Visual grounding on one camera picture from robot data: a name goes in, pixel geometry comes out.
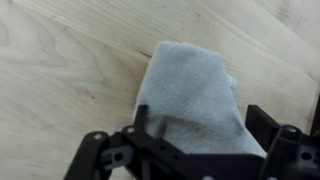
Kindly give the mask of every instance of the black mechanical part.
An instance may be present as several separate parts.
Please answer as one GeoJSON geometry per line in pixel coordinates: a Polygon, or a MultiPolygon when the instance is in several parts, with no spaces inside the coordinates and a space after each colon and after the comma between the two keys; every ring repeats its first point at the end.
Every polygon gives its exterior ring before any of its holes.
{"type": "Polygon", "coordinates": [[[133,126],[110,138],[104,132],[86,135],[65,180],[108,179],[112,169],[119,166],[125,166],[136,179],[142,180],[320,179],[318,122],[313,123],[308,136],[297,127],[280,126],[258,106],[250,105],[245,124],[268,152],[265,159],[250,154],[186,155],[145,132],[147,110],[148,106],[139,106],[133,126]]]}
{"type": "Polygon", "coordinates": [[[109,136],[105,132],[87,134],[75,154],[64,180],[105,180],[111,171],[102,170],[100,154],[109,145],[109,136]]]}
{"type": "Polygon", "coordinates": [[[218,177],[195,159],[185,155],[163,139],[153,139],[139,129],[131,131],[132,126],[123,129],[122,134],[139,154],[142,172],[138,179],[185,179],[201,180],[203,177],[218,177]]]}
{"type": "Polygon", "coordinates": [[[320,96],[314,113],[310,136],[316,137],[320,143],[320,96]]]}
{"type": "Polygon", "coordinates": [[[137,109],[137,114],[134,119],[134,128],[135,129],[140,129],[140,130],[145,130],[145,123],[146,123],[146,118],[147,118],[147,113],[148,112],[148,106],[147,105],[140,105],[137,109]]]}
{"type": "Polygon", "coordinates": [[[245,126],[266,152],[280,128],[275,120],[256,105],[248,106],[245,126]]]}

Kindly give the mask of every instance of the hole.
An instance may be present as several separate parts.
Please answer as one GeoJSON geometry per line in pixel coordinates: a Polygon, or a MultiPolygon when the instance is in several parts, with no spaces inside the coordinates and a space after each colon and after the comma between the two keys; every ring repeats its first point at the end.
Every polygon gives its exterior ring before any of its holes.
{"type": "Polygon", "coordinates": [[[160,149],[161,149],[161,150],[166,150],[166,146],[165,146],[165,145],[161,145],[161,146],[160,146],[160,149]]]}
{"type": "Polygon", "coordinates": [[[114,159],[116,161],[121,161],[123,159],[123,154],[122,153],[118,153],[114,156],[114,159]]]}
{"type": "Polygon", "coordinates": [[[301,154],[301,158],[303,160],[310,160],[312,158],[312,155],[310,153],[308,153],[308,152],[304,152],[304,153],[301,154]]]}
{"type": "Polygon", "coordinates": [[[179,159],[179,156],[175,154],[175,155],[172,156],[172,158],[173,159],[179,159]]]}

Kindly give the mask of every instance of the wooden table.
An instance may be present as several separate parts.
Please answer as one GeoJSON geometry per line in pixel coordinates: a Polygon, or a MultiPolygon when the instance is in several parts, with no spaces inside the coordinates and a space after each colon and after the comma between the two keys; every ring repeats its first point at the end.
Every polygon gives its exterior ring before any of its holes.
{"type": "Polygon", "coordinates": [[[130,123],[161,40],[219,51],[243,116],[308,132],[319,22],[318,1],[0,0],[0,179],[61,179],[87,132],[130,123]]]}

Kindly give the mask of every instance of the light wood surface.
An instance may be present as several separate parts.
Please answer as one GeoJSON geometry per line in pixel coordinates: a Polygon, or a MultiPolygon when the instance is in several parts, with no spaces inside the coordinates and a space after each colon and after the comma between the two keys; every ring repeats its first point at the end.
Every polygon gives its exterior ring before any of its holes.
{"type": "Polygon", "coordinates": [[[243,116],[258,104],[308,132],[319,12],[300,0],[0,0],[0,179],[61,179],[87,132],[130,123],[161,40],[219,51],[243,116]]]}

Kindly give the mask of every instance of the gray cloth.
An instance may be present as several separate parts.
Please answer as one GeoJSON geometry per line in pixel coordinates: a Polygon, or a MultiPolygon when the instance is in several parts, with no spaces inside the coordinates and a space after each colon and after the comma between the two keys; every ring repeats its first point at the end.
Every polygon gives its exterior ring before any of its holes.
{"type": "Polygon", "coordinates": [[[159,43],[136,107],[149,106],[147,132],[185,153],[265,152],[245,128],[219,53],[186,44],[159,43]]]}

